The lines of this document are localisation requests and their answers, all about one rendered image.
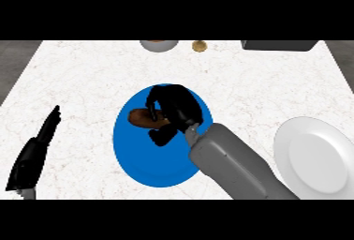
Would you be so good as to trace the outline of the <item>small tan round object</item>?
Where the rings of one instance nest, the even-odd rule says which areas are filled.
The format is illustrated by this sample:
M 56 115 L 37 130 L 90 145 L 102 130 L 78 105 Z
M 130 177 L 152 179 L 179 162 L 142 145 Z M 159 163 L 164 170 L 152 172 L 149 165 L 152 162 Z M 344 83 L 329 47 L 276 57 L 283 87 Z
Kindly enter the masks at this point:
M 208 48 L 208 44 L 207 44 L 207 42 L 205 42 L 204 40 L 195 40 L 195 41 L 192 42 L 192 49 L 193 49 L 198 53 L 204 52 L 204 51 L 207 50 L 207 48 Z

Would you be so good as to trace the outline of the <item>brown sweet potato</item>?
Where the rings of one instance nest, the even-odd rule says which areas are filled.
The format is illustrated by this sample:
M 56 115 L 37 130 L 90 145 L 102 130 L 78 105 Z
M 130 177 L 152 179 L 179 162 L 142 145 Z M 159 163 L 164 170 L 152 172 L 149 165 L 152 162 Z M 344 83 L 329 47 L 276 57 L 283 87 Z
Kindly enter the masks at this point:
M 133 126 L 139 128 L 154 128 L 159 129 L 168 124 L 168 120 L 162 115 L 161 111 L 156 111 L 158 120 L 154 121 L 148 109 L 133 109 L 128 113 L 128 122 Z

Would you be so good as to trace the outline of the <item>grey bowl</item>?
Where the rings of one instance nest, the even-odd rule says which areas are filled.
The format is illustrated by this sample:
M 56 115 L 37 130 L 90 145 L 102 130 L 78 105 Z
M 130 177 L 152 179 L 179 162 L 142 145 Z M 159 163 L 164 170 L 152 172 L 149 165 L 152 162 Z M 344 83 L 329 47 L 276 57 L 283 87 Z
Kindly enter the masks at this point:
M 162 41 L 151 41 L 142 40 L 140 41 L 143 48 L 154 53 L 164 53 L 170 51 L 179 44 L 177 40 L 162 40 Z

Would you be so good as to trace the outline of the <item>blue plate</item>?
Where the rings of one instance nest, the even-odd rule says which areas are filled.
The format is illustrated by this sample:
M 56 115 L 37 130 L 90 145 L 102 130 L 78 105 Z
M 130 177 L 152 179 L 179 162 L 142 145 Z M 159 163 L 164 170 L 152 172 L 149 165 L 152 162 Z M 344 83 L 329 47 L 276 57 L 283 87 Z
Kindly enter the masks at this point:
M 134 95 L 121 109 L 114 128 L 114 149 L 130 177 L 151 187 L 164 188 L 189 180 L 199 169 L 189 159 L 186 132 L 177 131 L 168 144 L 158 146 L 148 135 L 154 128 L 136 127 L 127 120 L 133 109 L 146 109 L 146 97 L 154 86 Z M 198 126 L 198 132 L 204 133 L 213 124 L 211 112 L 202 99 L 190 93 L 202 108 L 204 124 Z

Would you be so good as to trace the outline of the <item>white plate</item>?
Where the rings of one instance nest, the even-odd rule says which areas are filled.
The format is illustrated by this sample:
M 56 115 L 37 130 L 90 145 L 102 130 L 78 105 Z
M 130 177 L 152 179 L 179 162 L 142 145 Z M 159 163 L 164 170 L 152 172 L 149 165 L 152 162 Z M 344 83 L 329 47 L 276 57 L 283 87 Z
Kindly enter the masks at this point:
M 354 200 L 354 142 L 311 117 L 289 119 L 276 131 L 276 167 L 301 199 Z

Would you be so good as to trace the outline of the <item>dark grey appliance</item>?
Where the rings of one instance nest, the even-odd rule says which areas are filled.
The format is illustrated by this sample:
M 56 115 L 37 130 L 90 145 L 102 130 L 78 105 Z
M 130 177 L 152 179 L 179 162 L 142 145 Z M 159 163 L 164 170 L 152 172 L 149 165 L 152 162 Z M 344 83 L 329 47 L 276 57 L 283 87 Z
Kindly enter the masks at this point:
M 242 48 L 251 51 L 307 52 L 319 43 L 316 40 L 242 40 Z

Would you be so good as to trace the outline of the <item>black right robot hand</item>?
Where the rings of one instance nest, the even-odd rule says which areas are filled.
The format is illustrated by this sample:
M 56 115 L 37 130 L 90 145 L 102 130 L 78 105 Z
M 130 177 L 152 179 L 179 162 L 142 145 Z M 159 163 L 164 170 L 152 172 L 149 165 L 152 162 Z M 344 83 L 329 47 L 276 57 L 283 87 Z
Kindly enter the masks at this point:
M 151 88 L 145 106 L 154 122 L 158 121 L 155 103 L 159 103 L 168 123 L 158 130 L 152 129 L 148 135 L 158 146 L 165 146 L 177 131 L 186 132 L 190 126 L 204 124 L 202 108 L 190 91 L 180 84 L 155 85 Z

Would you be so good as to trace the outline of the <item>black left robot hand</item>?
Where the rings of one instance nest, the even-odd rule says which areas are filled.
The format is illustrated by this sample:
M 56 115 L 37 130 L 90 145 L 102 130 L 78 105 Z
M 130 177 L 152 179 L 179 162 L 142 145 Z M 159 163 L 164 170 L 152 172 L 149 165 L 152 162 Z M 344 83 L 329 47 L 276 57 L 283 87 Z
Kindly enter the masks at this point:
M 59 106 L 55 106 L 38 130 L 38 134 L 30 138 L 13 162 L 6 191 L 36 187 L 59 122 Z

